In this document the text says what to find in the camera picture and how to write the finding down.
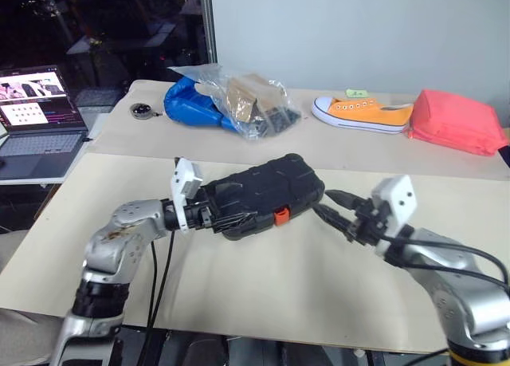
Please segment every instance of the pink pouch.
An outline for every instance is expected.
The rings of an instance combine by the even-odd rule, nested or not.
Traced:
[[[494,108],[430,89],[424,89],[414,103],[408,136],[487,156],[508,144]]]

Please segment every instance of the black case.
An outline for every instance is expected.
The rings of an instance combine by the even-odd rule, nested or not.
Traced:
[[[252,212],[235,228],[223,231],[230,240],[266,230],[275,213],[287,208],[290,218],[313,207],[324,193],[324,183],[295,153],[234,173],[203,186],[215,219]]]

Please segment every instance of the blue plastic item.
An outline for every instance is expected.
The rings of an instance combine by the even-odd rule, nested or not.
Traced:
[[[172,120],[193,126],[222,127],[237,132],[228,117],[216,109],[210,97],[194,89],[195,81],[183,77],[165,95],[165,113]]]

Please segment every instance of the sneaker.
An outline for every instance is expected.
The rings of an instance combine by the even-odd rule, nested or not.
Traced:
[[[336,127],[399,133],[409,121],[412,104],[384,106],[374,98],[342,100],[322,96],[313,102],[312,113]]]

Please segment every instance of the green tag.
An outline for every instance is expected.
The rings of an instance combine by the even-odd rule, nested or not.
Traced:
[[[346,89],[345,94],[347,97],[368,97],[366,89]]]

